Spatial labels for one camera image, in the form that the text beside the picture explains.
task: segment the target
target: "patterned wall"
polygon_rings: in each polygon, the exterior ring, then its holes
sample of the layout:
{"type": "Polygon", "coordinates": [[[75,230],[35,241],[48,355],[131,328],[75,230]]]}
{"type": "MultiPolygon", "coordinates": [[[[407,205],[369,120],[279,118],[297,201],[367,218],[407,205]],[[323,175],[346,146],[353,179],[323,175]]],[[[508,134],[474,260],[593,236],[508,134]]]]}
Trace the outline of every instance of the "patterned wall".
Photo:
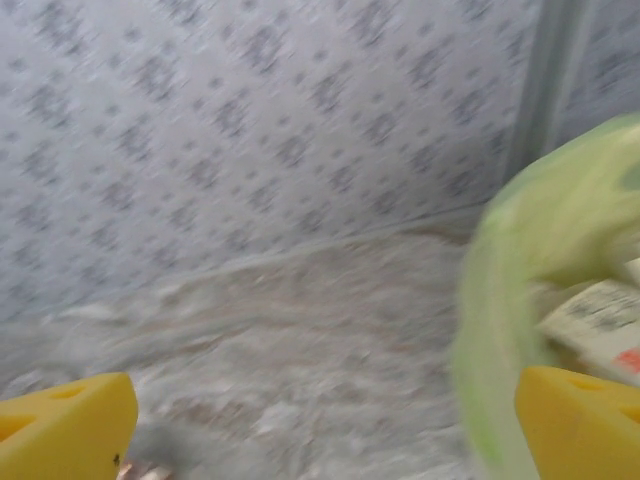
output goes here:
{"type": "Polygon", "coordinates": [[[487,199],[537,9],[0,0],[0,317],[487,199]]]}
{"type": "Polygon", "coordinates": [[[599,0],[586,54],[564,112],[559,143],[640,110],[640,2],[599,0]]]}

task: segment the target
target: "gray patterned surface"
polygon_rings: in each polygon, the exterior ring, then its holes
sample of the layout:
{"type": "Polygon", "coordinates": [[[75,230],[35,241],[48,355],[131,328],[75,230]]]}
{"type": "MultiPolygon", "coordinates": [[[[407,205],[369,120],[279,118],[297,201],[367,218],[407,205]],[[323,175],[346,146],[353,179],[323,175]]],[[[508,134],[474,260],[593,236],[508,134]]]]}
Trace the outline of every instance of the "gray patterned surface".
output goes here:
{"type": "Polygon", "coordinates": [[[0,318],[477,204],[538,1],[0,1],[0,318]]]}
{"type": "Polygon", "coordinates": [[[640,3],[599,3],[587,52],[563,115],[559,143],[615,115],[640,110],[640,3]]]}
{"type": "Polygon", "coordinates": [[[5,322],[0,398],[128,371],[131,457],[178,480],[471,480],[446,354],[468,229],[451,227],[5,322]]]}

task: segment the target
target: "yellow plastic piece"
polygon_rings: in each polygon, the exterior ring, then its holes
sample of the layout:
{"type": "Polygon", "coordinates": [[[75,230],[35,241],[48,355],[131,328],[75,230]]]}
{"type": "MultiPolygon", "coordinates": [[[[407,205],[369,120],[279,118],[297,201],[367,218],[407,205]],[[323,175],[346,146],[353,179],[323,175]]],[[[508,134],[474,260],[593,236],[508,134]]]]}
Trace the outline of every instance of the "yellow plastic piece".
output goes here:
{"type": "Polygon", "coordinates": [[[0,402],[0,478],[114,480],[137,418],[124,373],[0,402]]]}
{"type": "Polygon", "coordinates": [[[516,412],[541,480],[640,478],[640,389],[530,367],[516,412]]]}

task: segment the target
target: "floor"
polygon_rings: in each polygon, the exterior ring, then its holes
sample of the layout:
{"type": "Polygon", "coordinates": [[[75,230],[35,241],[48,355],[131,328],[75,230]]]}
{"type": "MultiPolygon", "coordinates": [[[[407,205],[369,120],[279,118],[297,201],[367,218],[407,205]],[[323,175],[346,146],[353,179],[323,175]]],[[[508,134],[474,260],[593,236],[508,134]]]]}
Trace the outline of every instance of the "floor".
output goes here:
{"type": "Polygon", "coordinates": [[[130,456],[179,479],[472,479],[447,375],[464,230],[360,239],[6,325],[1,395],[128,371],[130,456]]]}

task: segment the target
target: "wallpaper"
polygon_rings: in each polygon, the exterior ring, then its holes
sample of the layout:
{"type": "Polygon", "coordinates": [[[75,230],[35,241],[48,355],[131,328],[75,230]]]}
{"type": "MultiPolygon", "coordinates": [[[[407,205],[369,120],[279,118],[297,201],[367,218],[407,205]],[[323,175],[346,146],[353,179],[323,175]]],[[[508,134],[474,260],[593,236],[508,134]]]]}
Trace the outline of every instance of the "wallpaper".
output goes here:
{"type": "Polygon", "coordinates": [[[537,9],[0,0],[0,318],[486,200],[537,9]]]}
{"type": "Polygon", "coordinates": [[[609,118],[640,110],[640,3],[599,0],[559,143],[609,118]]]}

